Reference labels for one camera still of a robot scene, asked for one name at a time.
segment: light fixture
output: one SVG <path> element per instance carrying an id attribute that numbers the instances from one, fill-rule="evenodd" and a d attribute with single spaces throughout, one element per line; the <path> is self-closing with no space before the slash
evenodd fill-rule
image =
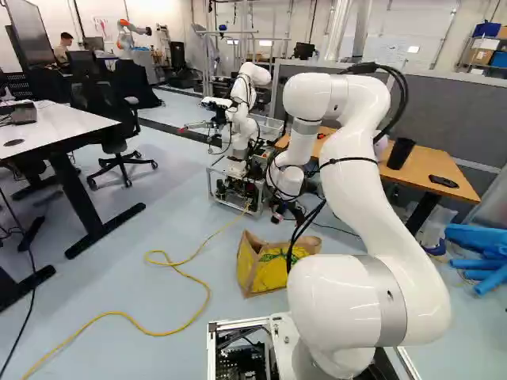
<path id="1" fill-rule="evenodd" d="M 259 46 L 272 46 L 273 42 L 271 40 L 259 40 Z"/>
<path id="2" fill-rule="evenodd" d="M 408 50 L 406 51 L 407 53 L 418 53 L 419 52 L 419 47 L 418 46 L 409 46 Z"/>

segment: gray wall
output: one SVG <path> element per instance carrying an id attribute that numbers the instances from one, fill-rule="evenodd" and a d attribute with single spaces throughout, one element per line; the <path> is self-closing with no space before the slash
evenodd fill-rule
<path id="1" fill-rule="evenodd" d="M 296 66 L 280 64 L 274 116 L 284 118 L 283 84 L 281 78 L 290 78 L 302 72 L 325 72 L 337 74 L 341 68 Z M 375 74 L 383 82 L 385 74 Z M 422 146 L 445 150 L 454 158 L 472 163 L 502 168 L 507 162 L 507 81 L 484 78 L 471 74 L 406 73 L 410 101 L 403 117 L 391 133 L 392 138 L 409 137 Z M 398 104 L 396 85 L 391 91 L 392 110 Z M 339 126 L 325 121 L 325 125 Z M 459 166 L 463 174 L 481 196 L 491 185 L 496 173 L 469 166 Z M 412 188 L 400 189 L 400 204 L 418 200 L 421 192 Z M 441 204 L 459 211 L 455 221 L 460 222 L 473 207 L 469 203 L 442 199 Z"/>

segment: phone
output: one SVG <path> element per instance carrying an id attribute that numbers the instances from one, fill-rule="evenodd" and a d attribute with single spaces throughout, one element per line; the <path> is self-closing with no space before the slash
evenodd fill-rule
<path id="1" fill-rule="evenodd" d="M 448 188 L 459 188 L 459 185 L 455 181 L 449 180 L 448 178 L 434 176 L 433 174 L 430 174 L 428 177 L 434 184 L 441 184 Z"/>

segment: black mug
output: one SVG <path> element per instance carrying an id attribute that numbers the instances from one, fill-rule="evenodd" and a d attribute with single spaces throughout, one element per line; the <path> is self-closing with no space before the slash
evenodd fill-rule
<path id="1" fill-rule="evenodd" d="M 393 170 L 400 170 L 414 148 L 415 141 L 405 137 L 398 137 L 387 160 L 387 167 Z"/>

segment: person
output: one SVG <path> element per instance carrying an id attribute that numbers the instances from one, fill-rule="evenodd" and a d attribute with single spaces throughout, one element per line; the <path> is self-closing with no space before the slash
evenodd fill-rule
<path id="1" fill-rule="evenodd" d="M 60 34 L 60 45 L 55 46 L 53 51 L 55 52 L 55 57 L 60 63 L 67 63 L 67 54 L 65 54 L 69 49 L 68 47 L 72 45 L 72 40 L 74 37 L 67 32 L 63 32 Z"/>

